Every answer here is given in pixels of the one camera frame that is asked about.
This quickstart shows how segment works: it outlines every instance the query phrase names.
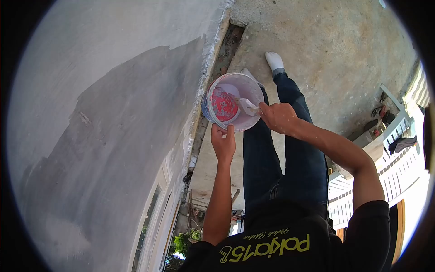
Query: paint bucket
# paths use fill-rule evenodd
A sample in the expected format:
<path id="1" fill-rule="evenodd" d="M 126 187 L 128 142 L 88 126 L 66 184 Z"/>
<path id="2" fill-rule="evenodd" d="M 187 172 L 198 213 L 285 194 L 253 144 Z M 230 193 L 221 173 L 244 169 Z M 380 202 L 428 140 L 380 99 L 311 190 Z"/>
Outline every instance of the paint bucket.
<path id="1" fill-rule="evenodd" d="M 260 115 L 250 116 L 238 108 L 234 98 L 247 98 L 258 106 L 264 102 L 260 86 L 255 80 L 242 73 L 220 76 L 208 87 L 201 101 L 204 116 L 212 123 L 226 129 L 234 125 L 234 131 L 245 131 L 253 127 Z"/>

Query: wall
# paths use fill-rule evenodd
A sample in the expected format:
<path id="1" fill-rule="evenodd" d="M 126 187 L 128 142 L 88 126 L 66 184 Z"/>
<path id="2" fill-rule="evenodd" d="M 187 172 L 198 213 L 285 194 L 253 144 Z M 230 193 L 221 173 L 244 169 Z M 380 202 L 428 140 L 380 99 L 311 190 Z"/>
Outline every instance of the wall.
<path id="1" fill-rule="evenodd" d="M 181 190 L 226 5 L 59 0 L 35 30 L 14 81 L 7 154 L 25 225 L 54 271 L 131 268 L 163 161 Z"/>

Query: red object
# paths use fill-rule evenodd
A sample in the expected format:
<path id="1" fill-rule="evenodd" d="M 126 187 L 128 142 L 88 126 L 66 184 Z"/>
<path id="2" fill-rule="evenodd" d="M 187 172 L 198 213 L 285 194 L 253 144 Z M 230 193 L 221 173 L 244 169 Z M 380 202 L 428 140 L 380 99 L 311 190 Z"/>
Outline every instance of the red object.
<path id="1" fill-rule="evenodd" d="M 383 105 L 381 112 L 379 113 L 379 116 L 381 116 L 381 118 L 383 118 L 385 115 L 385 112 L 387 112 L 387 107 L 385 105 Z"/>
<path id="2" fill-rule="evenodd" d="M 213 90 L 211 105 L 213 106 L 214 114 L 221 122 L 232 119 L 239 109 L 234 100 L 234 95 L 224 92 L 219 87 Z"/>

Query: dark blue jeans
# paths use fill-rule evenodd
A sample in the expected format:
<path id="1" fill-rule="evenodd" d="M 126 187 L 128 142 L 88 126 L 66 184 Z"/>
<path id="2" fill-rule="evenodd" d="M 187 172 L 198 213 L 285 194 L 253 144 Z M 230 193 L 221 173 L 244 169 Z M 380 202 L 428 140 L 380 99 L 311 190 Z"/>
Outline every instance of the dark blue jeans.
<path id="1" fill-rule="evenodd" d="M 277 74 L 281 103 L 289 103 L 297 116 L 313 123 L 296 83 L 286 73 Z M 266 91 L 261 88 L 269 104 Z M 271 198 L 302 203 L 325 204 L 328 200 L 328 172 L 325 155 L 314 146 L 285 136 L 285 175 L 282 174 L 271 130 L 262 119 L 243 132 L 243 187 L 246 213 Z"/>

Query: white sock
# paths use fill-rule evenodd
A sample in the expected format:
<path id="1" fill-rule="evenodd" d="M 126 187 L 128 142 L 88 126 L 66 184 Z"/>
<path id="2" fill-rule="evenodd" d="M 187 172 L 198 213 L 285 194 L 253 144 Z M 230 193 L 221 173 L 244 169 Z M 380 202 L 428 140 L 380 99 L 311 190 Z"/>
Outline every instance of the white sock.
<path id="1" fill-rule="evenodd" d="M 242 74 L 247 75 L 248 77 L 252 78 L 253 80 L 255 80 L 258 84 L 260 84 L 260 86 L 262 86 L 264 88 L 264 85 L 261 84 L 260 82 L 258 82 L 258 80 L 255 79 L 255 77 L 251 74 L 251 72 L 245 67 L 243 68 L 243 70 L 240 71 Z"/>
<path id="2" fill-rule="evenodd" d="M 284 69 L 284 63 L 282 63 L 282 59 L 281 59 L 280 55 L 278 55 L 275 52 L 266 52 L 265 56 L 266 56 L 266 60 L 268 61 L 268 64 L 269 64 L 272 72 L 278 68 Z"/>

